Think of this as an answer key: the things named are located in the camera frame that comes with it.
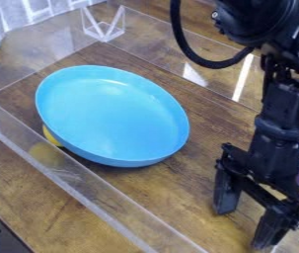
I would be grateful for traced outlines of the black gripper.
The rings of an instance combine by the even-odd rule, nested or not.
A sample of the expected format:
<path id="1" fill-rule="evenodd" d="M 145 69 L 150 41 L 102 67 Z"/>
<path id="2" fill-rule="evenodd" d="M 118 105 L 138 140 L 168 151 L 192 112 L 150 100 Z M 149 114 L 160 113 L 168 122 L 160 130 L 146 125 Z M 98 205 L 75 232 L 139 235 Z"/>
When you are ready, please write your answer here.
<path id="1" fill-rule="evenodd" d="M 277 245 L 290 229 L 299 229 L 299 120 L 258 118 L 250 148 L 228 142 L 222 149 L 214 209 L 217 214 L 233 212 L 242 194 L 265 207 L 252 241 L 261 250 Z"/>

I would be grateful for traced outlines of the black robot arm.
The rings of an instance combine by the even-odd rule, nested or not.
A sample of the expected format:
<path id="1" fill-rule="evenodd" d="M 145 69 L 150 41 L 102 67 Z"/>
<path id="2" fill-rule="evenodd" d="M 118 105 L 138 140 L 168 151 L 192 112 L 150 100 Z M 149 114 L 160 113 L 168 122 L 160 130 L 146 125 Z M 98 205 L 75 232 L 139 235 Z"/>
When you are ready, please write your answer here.
<path id="1" fill-rule="evenodd" d="M 277 244 L 299 228 L 299 0 L 217 0 L 221 32 L 261 49 L 262 109 L 248 151 L 224 145 L 214 206 L 237 209 L 241 194 L 265 207 L 252 247 Z"/>

